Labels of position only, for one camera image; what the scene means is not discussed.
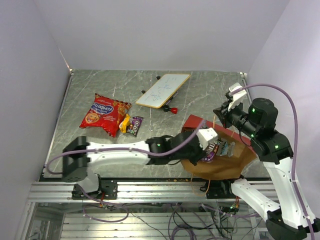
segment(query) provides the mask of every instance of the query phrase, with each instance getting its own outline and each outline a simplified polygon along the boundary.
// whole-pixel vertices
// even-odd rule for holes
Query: yellow candy wrapper
[[[119,125],[120,131],[125,134],[127,132],[127,127],[130,125],[130,123],[130,116],[126,114],[124,120]]]

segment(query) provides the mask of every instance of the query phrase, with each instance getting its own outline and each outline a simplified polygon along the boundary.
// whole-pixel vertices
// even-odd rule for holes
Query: marble surface
[[[63,148],[78,136],[87,136],[89,142],[104,144],[133,143],[154,136],[176,135],[184,122],[193,114],[212,121],[213,109],[226,100],[225,93],[234,83],[241,83],[239,73],[218,71],[136,71],[136,70],[74,70],[61,118],[54,136],[49,159],[60,154]],[[167,73],[191,74],[178,90],[178,95],[170,103],[178,108],[177,114],[163,112],[162,109],[149,108],[135,104],[156,81],[157,76]],[[95,93],[120,101],[131,102],[129,114],[144,117],[137,137],[120,131],[115,138],[99,127],[81,129],[81,124],[90,109]],[[244,110],[249,107],[249,100],[244,101]],[[51,169],[62,170],[62,161],[53,162]],[[169,165],[108,165],[95,170],[102,177],[129,178],[188,178],[190,173],[184,171],[181,164]],[[268,173],[258,160],[253,161],[243,170],[247,177],[267,177]],[[52,176],[45,172],[44,177]]]

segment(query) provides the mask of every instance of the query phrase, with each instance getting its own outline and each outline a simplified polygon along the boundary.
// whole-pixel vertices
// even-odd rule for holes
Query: wooden whiteboard frame
[[[138,103],[138,101],[145,95],[147,94],[152,88],[154,85],[156,85],[156,83],[158,81],[160,81],[165,75],[188,75],[188,77],[172,92],[172,94],[166,99],[163,101],[162,105],[159,106],[159,107],[155,107],[155,106],[150,106],[150,105],[146,105],[146,104],[141,104],[141,103]],[[188,73],[166,73],[165,75],[163,75],[155,84],[152,85],[152,87],[149,88],[148,91],[146,91],[141,97],[139,97],[139,99],[135,102],[137,105],[141,105],[141,106],[145,106],[145,107],[149,107],[149,108],[153,108],[153,109],[159,109],[161,108],[174,94],[175,92],[191,77],[191,74],[188,74]]]

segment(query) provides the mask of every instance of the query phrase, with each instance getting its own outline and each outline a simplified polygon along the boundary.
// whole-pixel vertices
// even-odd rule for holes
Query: brown paper bag
[[[202,118],[190,115],[185,124],[182,127],[182,132],[195,129]],[[213,127],[213,123],[206,122],[209,128]],[[240,139],[239,134],[232,132],[229,129],[225,129],[220,125],[215,124],[214,130],[218,133],[220,138],[224,138],[228,143],[235,142],[233,149],[233,156],[214,156],[212,162],[198,161],[194,166],[188,159],[181,161],[183,168],[192,173],[194,176],[207,179],[207,180],[226,180],[226,179],[238,179],[241,175],[244,167],[257,156],[251,147],[246,146]],[[250,140],[246,137],[242,137],[242,140],[250,145]]]

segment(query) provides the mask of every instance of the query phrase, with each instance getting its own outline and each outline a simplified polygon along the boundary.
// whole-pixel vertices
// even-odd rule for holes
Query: white wall
[[[289,0],[35,0],[72,69],[248,72]]]
[[[1,239],[18,229],[31,183],[45,162],[70,74],[32,0],[0,7]]]
[[[291,0],[248,72],[248,83],[270,83],[293,98],[299,122],[297,174],[313,212],[320,217],[320,1]],[[251,96],[271,99],[279,109],[277,128],[293,146],[293,114],[273,89],[251,88]]]

